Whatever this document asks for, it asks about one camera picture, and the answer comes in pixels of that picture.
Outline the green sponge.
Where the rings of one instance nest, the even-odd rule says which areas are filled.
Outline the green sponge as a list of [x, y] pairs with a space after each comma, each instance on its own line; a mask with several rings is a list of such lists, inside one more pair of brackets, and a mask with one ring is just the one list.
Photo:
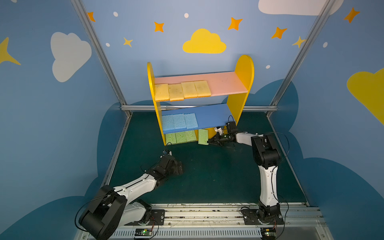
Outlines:
[[174, 145], [177, 143], [177, 138], [175, 133], [165, 134], [166, 145]]
[[206, 129], [198, 130], [198, 144], [207, 146], [209, 140], [209, 131]]
[[175, 136], [177, 144], [186, 143], [188, 141], [186, 132], [175, 133]]
[[185, 132], [187, 142], [195, 142], [197, 141], [197, 136], [195, 131], [186, 131]]

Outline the blue sponge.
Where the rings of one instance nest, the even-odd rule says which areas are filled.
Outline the blue sponge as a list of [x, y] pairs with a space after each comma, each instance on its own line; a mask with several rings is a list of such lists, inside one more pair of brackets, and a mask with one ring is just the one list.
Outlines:
[[186, 123], [186, 129], [195, 129], [199, 126], [196, 115], [194, 113], [184, 114], [184, 118]]
[[162, 116], [162, 127], [163, 131], [171, 131], [175, 129], [175, 122], [173, 115]]
[[174, 130], [186, 129], [186, 120], [184, 114], [173, 115]]

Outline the yellow sponge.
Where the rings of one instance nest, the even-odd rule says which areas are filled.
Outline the yellow sponge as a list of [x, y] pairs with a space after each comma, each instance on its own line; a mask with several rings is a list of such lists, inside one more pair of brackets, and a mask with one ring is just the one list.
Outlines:
[[169, 101], [169, 85], [168, 84], [155, 84], [155, 101], [163, 102]]
[[197, 98], [198, 93], [194, 82], [183, 82], [181, 83], [184, 94], [184, 99]]
[[182, 84], [170, 84], [168, 87], [171, 102], [183, 101], [185, 99]]
[[197, 91], [198, 98], [210, 97], [212, 95], [207, 81], [195, 81], [194, 85]]

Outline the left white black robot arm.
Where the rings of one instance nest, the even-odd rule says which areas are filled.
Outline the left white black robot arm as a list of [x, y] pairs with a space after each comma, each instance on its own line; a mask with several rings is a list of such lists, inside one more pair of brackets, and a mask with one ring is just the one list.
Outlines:
[[117, 228], [128, 224], [156, 224], [152, 206], [139, 197], [161, 186], [168, 177], [181, 174], [182, 162], [165, 151], [157, 165], [141, 177], [117, 187], [102, 186], [96, 196], [81, 207], [84, 212], [76, 213], [75, 226], [97, 240], [107, 240]]

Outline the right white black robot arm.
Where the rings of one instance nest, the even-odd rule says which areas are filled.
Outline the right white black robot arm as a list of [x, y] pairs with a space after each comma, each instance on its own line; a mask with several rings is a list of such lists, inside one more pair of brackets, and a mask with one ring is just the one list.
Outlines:
[[214, 128], [215, 135], [208, 140], [208, 144], [224, 146], [225, 143], [237, 143], [252, 147], [255, 163], [259, 167], [261, 178], [261, 194], [259, 199], [259, 219], [267, 219], [281, 214], [280, 202], [277, 194], [277, 171], [283, 160], [278, 150], [278, 142], [273, 133], [250, 134], [239, 132], [234, 121], [226, 123], [224, 127]]

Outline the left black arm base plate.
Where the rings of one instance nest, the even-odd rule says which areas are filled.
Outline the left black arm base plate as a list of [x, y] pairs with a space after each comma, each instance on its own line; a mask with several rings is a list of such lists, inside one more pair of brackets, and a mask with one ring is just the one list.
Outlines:
[[165, 220], [165, 210], [151, 210], [145, 213], [142, 220], [126, 224], [126, 226], [149, 226], [152, 224], [163, 226]]

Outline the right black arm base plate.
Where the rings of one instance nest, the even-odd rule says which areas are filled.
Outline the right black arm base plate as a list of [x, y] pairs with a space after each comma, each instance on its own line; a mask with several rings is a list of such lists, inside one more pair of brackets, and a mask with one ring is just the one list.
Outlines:
[[266, 210], [241, 208], [245, 225], [283, 225], [281, 213], [269, 213]]

